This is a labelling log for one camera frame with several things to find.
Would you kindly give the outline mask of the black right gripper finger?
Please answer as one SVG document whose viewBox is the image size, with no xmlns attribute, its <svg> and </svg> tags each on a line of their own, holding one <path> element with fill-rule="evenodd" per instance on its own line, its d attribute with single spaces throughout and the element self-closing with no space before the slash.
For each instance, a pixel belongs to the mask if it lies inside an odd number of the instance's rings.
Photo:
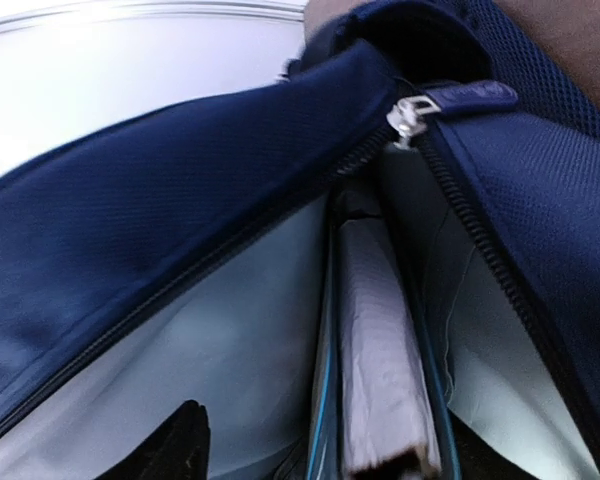
<svg viewBox="0 0 600 480">
<path fill-rule="evenodd" d="M 135 450 L 98 480 L 206 479 L 210 428 L 206 408 L 182 403 Z"/>
</svg>

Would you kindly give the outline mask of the navy blue student backpack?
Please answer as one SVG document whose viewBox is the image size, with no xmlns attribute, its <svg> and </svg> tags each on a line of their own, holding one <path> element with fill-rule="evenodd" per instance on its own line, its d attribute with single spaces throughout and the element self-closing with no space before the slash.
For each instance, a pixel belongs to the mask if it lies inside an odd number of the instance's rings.
<svg viewBox="0 0 600 480">
<path fill-rule="evenodd" d="M 376 1 L 283 79 L 0 177 L 0 479 L 97 479 L 187 400 L 206 479 L 307 479 L 328 217 L 381 208 L 459 479 L 600 479 L 600 111 L 491 1 Z"/>
</svg>

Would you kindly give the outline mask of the teal Humor hardcover book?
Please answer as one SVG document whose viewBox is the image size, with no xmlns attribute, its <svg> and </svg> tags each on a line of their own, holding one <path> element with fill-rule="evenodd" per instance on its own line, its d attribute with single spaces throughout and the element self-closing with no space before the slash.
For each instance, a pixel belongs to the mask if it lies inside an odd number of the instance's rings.
<svg viewBox="0 0 600 480">
<path fill-rule="evenodd" d="M 307 479 L 459 479 L 427 332 L 376 199 L 331 202 Z"/>
</svg>

